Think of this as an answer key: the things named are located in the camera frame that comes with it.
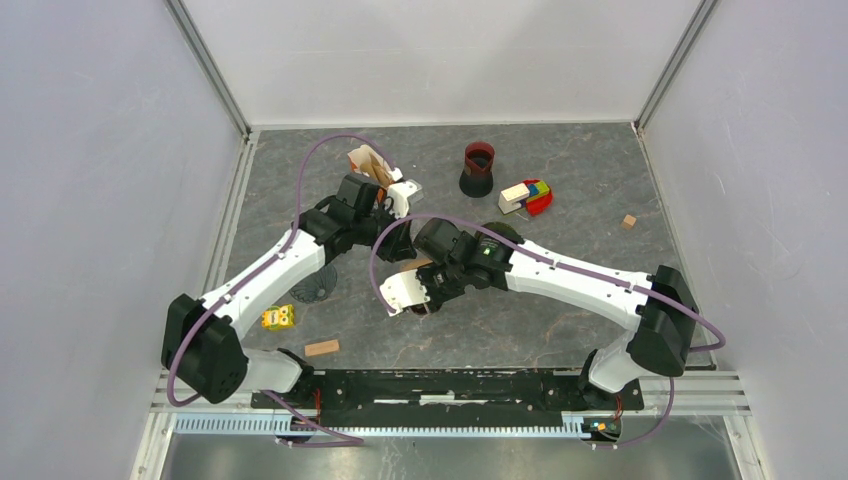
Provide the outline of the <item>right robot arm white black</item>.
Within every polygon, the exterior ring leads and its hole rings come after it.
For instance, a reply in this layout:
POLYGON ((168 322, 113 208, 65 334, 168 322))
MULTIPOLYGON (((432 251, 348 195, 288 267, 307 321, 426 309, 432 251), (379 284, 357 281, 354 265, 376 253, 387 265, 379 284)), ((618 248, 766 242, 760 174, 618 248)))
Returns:
POLYGON ((403 310, 436 311, 473 286, 552 298, 620 325, 624 334, 590 355, 577 382, 591 408, 606 406, 635 378, 685 370, 697 325, 690 315, 698 307, 675 268, 649 274, 558 256, 501 222, 470 233, 433 219, 413 244, 429 261, 403 274, 405 292, 394 300, 403 310))

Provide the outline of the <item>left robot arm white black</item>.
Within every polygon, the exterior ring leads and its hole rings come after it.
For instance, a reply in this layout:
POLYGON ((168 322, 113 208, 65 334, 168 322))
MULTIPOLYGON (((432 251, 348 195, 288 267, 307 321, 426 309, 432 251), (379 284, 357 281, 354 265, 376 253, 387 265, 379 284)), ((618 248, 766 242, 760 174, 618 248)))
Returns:
POLYGON ((211 404, 249 389, 271 390, 290 407, 306 405, 314 381, 302 373, 302 363, 280 350, 247 349, 243 338, 275 301, 354 246, 368 247, 388 262, 413 259, 410 229, 398 221, 422 195, 413 180, 383 188, 348 174, 336 194, 300 213, 245 270, 198 299, 187 294, 174 299, 161 354, 169 402, 181 405, 174 386, 182 381, 211 404))

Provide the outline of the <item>orange coffee filter box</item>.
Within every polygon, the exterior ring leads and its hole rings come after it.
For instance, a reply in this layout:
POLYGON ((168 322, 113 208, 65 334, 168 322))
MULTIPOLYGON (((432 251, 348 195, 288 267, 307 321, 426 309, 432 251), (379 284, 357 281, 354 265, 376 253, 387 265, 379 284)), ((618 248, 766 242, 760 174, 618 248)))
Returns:
POLYGON ((349 151, 347 157, 353 173, 369 177, 380 185, 381 190, 377 194, 377 200, 382 202, 387 188, 396 181, 388 162, 366 144, 349 151))

